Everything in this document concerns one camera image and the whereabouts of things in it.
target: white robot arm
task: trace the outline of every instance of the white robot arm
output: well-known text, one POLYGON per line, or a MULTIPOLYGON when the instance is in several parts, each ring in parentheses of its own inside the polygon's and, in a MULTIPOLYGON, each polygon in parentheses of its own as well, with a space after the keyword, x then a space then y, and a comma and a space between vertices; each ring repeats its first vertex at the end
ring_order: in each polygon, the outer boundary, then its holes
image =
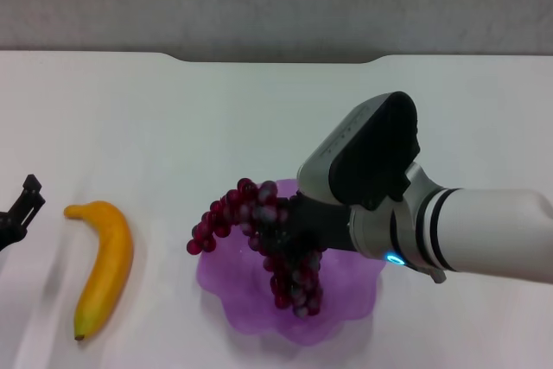
POLYGON ((418 152, 407 94, 359 105, 298 172, 302 227, 436 283, 448 270, 553 283, 553 207, 541 194, 443 188, 414 163, 418 152))

